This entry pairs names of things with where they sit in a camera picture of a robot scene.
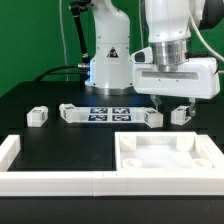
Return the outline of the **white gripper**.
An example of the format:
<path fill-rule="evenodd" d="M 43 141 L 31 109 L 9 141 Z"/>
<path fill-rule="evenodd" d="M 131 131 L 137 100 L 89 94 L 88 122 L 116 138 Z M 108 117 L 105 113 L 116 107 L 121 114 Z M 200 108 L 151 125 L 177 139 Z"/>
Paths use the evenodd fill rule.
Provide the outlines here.
<path fill-rule="evenodd" d="M 196 115 L 196 99 L 211 99 L 220 92 L 218 60 L 209 53 L 186 53 L 187 60 L 170 68 L 154 64 L 152 49 L 131 55 L 133 86 L 137 93 L 151 95 L 158 110 L 159 96 L 189 98 L 189 115 Z"/>

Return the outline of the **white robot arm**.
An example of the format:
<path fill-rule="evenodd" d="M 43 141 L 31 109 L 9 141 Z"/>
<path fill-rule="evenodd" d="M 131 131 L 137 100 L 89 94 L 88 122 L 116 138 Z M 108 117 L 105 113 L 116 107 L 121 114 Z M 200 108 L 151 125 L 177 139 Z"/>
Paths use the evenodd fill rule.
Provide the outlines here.
<path fill-rule="evenodd" d="M 215 27 L 224 19 L 224 0 L 139 0 L 137 36 L 140 49 L 129 52 L 130 20 L 112 0 L 90 0 L 96 51 L 90 61 L 86 87 L 112 95 L 135 90 L 155 105 L 161 96 L 184 97 L 188 112 L 195 101 L 211 99 L 220 91 L 218 62 L 212 48 L 194 53 L 192 32 Z"/>

